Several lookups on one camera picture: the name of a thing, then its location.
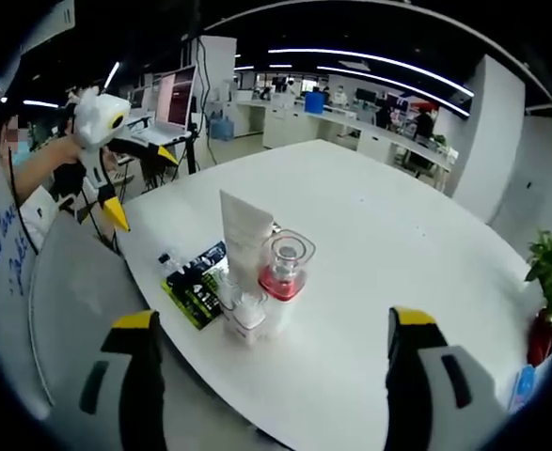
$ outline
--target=person's hand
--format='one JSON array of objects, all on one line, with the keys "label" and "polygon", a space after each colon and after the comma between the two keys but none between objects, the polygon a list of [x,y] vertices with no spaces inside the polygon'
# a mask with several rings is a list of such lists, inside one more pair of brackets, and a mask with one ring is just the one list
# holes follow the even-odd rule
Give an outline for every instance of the person's hand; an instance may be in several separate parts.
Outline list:
[{"label": "person's hand", "polygon": [[104,169],[106,169],[107,172],[117,170],[117,157],[115,154],[111,152],[107,146],[103,146],[102,153]]},{"label": "person's hand", "polygon": [[47,157],[54,162],[55,167],[77,163],[82,151],[72,135],[57,138],[42,149],[46,152]]}]

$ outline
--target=black ceiling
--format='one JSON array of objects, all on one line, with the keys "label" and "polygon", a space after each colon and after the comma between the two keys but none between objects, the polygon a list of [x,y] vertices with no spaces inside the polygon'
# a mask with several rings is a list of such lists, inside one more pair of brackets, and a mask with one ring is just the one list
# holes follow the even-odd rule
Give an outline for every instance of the black ceiling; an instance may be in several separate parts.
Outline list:
[{"label": "black ceiling", "polygon": [[[116,61],[122,61],[123,66],[115,86],[145,71],[175,69],[182,35],[272,3],[201,0],[195,14],[191,0],[145,0],[139,8],[118,0],[76,0],[75,28],[22,58],[8,98],[63,103],[66,88],[101,84]],[[523,9],[506,12],[499,5],[486,8],[480,3],[472,3],[470,8],[465,2],[412,3],[450,16],[495,40],[520,61],[528,61],[552,91],[552,23],[545,22],[544,11],[533,10],[529,15]],[[292,63],[295,71],[314,72],[318,64],[341,67],[341,59],[353,60],[267,54],[270,48],[321,47],[386,56],[460,84],[488,53],[525,80],[527,106],[549,102],[521,70],[480,39],[439,19],[388,5],[356,1],[287,5],[224,23],[207,34],[237,38],[238,52],[243,55],[237,63],[253,64],[258,69],[270,63]],[[452,88],[409,70],[372,62],[371,71],[445,99],[453,94]]]}]

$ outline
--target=blue container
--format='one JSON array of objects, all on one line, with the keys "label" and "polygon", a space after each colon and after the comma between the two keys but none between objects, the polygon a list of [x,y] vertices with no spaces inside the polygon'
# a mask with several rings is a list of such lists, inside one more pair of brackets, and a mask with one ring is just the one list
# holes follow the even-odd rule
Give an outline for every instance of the blue container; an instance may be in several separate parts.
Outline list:
[{"label": "blue container", "polygon": [[224,120],[223,120],[223,135],[222,135],[222,139],[224,141],[231,141],[232,139],[234,139],[234,123],[229,120],[229,117],[226,117]]},{"label": "blue container", "polygon": [[234,139],[234,123],[227,117],[225,119],[211,119],[211,139],[220,141]]},{"label": "blue container", "polygon": [[320,115],[323,113],[324,102],[325,95],[323,92],[308,92],[305,96],[305,111],[314,115]]}]

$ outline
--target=white oval table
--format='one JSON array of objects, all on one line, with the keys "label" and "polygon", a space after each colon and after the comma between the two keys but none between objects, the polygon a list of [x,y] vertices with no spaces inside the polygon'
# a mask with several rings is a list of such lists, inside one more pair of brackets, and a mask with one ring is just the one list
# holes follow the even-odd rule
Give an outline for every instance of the white oval table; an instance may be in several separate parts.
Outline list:
[{"label": "white oval table", "polygon": [[[292,325],[252,349],[222,319],[197,331],[161,288],[164,250],[192,258],[223,239],[220,189],[317,245]],[[447,197],[351,150],[310,141],[264,151],[125,210],[132,231],[118,244],[166,334],[231,407],[297,451],[383,448],[392,305],[433,315],[491,373],[499,397],[525,362],[525,261]]]}]

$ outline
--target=potted plant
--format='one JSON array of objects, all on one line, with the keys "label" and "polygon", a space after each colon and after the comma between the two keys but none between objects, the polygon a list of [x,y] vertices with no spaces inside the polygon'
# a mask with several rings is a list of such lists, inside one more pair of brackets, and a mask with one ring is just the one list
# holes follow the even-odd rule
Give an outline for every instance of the potted plant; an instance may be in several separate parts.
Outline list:
[{"label": "potted plant", "polygon": [[528,333],[528,362],[537,366],[552,352],[552,234],[539,231],[539,239],[528,248],[531,256],[528,259],[530,271],[526,280],[539,280],[545,307],[532,322]]},{"label": "potted plant", "polygon": [[442,148],[447,148],[447,138],[444,134],[433,135],[433,140]]}]

